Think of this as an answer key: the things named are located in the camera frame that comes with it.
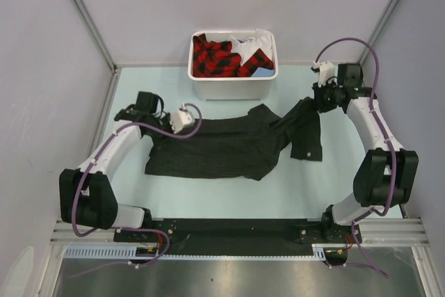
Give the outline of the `dark pinstriped long sleeve shirt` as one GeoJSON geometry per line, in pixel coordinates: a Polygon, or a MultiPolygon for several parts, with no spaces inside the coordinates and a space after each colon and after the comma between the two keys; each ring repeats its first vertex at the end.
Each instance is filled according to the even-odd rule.
{"type": "Polygon", "coordinates": [[[145,174],[260,181],[287,146],[292,159],[322,161],[321,122],[314,99],[300,100],[284,117],[260,104],[238,118],[203,120],[199,131],[185,140],[157,138],[145,174]]]}

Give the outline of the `white shirt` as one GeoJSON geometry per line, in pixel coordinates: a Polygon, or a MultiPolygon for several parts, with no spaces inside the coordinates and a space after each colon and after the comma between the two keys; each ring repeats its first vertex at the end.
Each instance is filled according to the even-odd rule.
{"type": "Polygon", "coordinates": [[[256,29],[254,35],[244,42],[234,36],[230,36],[229,41],[232,44],[232,53],[241,57],[241,65],[250,60],[258,50],[261,50],[269,60],[272,60],[272,33],[270,31],[256,29]]]}

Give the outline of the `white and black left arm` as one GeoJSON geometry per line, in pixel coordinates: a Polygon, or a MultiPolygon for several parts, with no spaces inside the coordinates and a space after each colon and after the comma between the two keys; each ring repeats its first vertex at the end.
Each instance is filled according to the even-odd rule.
{"type": "Polygon", "coordinates": [[[129,228],[139,241],[153,235],[149,210],[118,203],[111,180],[143,136],[158,136],[158,129],[170,131],[168,116],[163,113],[161,97],[140,91],[134,104],[116,114],[110,135],[90,157],[78,168],[66,168],[60,174],[60,215],[63,222],[72,225],[76,236],[121,227],[129,228]]]}

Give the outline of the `white plastic bin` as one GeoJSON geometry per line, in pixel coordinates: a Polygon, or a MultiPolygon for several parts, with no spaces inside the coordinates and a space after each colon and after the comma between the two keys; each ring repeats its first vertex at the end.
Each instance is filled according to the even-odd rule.
{"type": "Polygon", "coordinates": [[[188,77],[202,100],[264,99],[278,72],[270,31],[198,31],[191,37],[188,77]]]}

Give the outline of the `aluminium frame rail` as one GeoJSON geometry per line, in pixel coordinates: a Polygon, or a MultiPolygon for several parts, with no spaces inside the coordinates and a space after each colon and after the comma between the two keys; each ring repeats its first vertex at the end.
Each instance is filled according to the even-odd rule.
{"type": "MultiPolygon", "coordinates": [[[[366,218],[358,223],[364,247],[428,247],[430,245],[419,218],[366,218]]],[[[77,237],[71,225],[58,220],[49,240],[51,245],[111,246],[113,230],[98,230],[77,237]]]]}

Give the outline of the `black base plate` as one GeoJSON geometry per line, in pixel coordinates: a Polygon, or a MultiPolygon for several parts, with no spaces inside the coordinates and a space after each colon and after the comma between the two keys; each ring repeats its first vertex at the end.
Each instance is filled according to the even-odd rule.
{"type": "Polygon", "coordinates": [[[186,237],[283,237],[301,243],[343,243],[361,241],[360,229],[335,225],[325,220],[307,219],[226,219],[226,218],[164,218],[148,219],[143,229],[155,234],[165,232],[171,243],[186,237]]]}

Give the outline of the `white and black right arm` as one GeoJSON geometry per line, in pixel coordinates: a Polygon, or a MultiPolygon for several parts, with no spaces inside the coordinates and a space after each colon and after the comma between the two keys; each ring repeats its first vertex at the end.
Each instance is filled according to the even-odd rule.
{"type": "Polygon", "coordinates": [[[330,205],[321,218],[322,237],[336,243],[353,236],[352,223],[370,214],[384,216],[392,207],[408,202],[419,156],[414,150],[406,150],[392,134],[377,95],[363,84],[360,64],[316,61],[311,68],[318,75],[312,86],[318,111],[342,109],[354,124],[365,151],[352,193],[330,205]]]}

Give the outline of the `light blue shirt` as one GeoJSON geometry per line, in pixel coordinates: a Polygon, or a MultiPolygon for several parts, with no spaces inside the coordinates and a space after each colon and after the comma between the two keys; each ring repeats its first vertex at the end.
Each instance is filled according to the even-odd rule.
{"type": "Polygon", "coordinates": [[[255,70],[255,72],[252,74],[252,78],[266,78],[266,77],[273,77],[275,75],[275,70],[269,70],[266,68],[259,67],[255,70]]]}

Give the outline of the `red black plaid shirt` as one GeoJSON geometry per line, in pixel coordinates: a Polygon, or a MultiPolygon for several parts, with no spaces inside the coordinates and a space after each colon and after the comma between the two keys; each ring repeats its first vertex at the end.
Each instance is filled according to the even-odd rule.
{"type": "Polygon", "coordinates": [[[259,67],[269,70],[275,69],[272,60],[258,50],[244,65],[241,57],[232,53],[229,38],[222,42],[208,40],[202,33],[192,38],[191,74],[195,78],[248,78],[259,67]]]}

